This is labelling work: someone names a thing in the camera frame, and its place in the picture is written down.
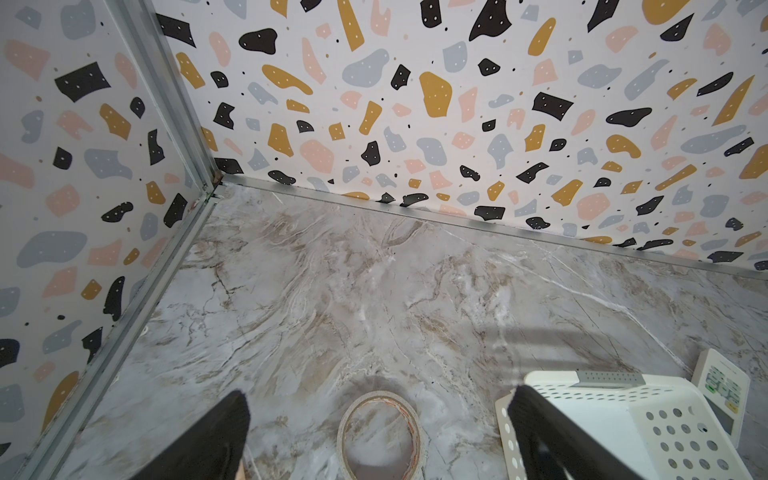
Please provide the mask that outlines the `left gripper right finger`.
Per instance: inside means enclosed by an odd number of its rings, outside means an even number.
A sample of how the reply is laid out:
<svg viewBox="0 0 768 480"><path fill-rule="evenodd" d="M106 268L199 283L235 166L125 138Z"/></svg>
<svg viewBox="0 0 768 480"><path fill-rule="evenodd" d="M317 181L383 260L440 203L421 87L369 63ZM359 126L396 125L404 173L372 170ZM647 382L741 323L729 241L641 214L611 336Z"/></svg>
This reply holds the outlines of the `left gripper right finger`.
<svg viewBox="0 0 768 480"><path fill-rule="evenodd" d="M529 479L639 477L534 388L518 387L507 411Z"/></svg>

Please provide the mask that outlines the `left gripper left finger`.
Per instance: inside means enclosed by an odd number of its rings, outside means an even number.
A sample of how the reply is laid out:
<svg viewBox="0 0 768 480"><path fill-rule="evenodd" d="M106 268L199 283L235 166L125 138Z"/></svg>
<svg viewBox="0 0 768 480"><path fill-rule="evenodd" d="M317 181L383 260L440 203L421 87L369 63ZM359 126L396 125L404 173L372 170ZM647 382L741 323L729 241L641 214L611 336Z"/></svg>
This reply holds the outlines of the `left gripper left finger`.
<svg viewBox="0 0 768 480"><path fill-rule="evenodd" d="M245 394L230 392L156 458L135 479L235 479L250 425Z"/></svg>

